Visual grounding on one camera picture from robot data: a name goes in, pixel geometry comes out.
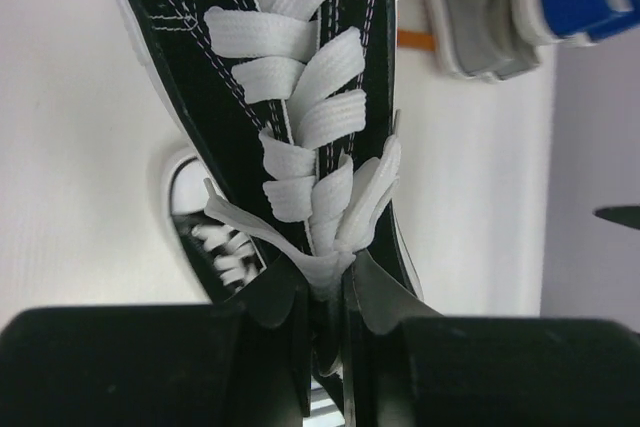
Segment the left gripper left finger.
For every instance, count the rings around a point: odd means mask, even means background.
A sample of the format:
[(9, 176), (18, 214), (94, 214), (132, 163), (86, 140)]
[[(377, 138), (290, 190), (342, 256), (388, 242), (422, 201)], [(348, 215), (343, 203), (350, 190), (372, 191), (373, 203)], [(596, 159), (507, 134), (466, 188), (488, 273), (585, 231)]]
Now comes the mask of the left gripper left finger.
[(1, 333), (5, 426), (298, 426), (309, 289), (279, 259), (217, 304), (38, 308)]

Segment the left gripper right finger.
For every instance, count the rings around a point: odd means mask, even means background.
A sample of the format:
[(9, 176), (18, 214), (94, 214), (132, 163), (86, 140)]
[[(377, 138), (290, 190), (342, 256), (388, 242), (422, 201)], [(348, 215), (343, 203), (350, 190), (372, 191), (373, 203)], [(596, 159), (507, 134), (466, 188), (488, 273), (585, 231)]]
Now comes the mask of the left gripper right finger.
[(343, 298), (350, 426), (639, 422), (639, 337), (619, 323), (440, 316), (367, 252)]

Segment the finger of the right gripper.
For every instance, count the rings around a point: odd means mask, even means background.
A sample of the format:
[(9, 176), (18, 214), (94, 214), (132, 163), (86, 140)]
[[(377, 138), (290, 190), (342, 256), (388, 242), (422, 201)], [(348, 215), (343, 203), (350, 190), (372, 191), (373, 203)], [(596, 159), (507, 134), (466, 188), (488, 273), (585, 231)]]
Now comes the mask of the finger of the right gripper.
[(640, 230), (640, 205), (618, 205), (600, 207), (593, 214), (603, 220)]

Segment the black sneaker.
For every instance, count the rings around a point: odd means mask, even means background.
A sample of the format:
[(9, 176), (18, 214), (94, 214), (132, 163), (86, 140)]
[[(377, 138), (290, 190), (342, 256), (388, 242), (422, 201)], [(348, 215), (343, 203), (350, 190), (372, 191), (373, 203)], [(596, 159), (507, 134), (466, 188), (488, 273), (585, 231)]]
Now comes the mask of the black sneaker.
[(205, 213), (209, 174), (191, 147), (167, 149), (156, 173), (156, 219), (179, 267), (208, 301), (229, 299), (265, 270), (248, 235)]
[(420, 291), (392, 204), (398, 0), (117, 0), (140, 62), (212, 179), (208, 216), (292, 261), (342, 365), (340, 284), (362, 253)]

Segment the grey sneaker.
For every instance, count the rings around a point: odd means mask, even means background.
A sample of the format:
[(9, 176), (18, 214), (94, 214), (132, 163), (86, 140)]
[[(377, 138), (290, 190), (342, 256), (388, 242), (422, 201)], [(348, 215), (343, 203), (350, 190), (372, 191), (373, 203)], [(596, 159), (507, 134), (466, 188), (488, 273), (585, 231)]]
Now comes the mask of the grey sneaker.
[(443, 70), (456, 78), (505, 81), (540, 65), (516, 29), (511, 0), (425, 0)]

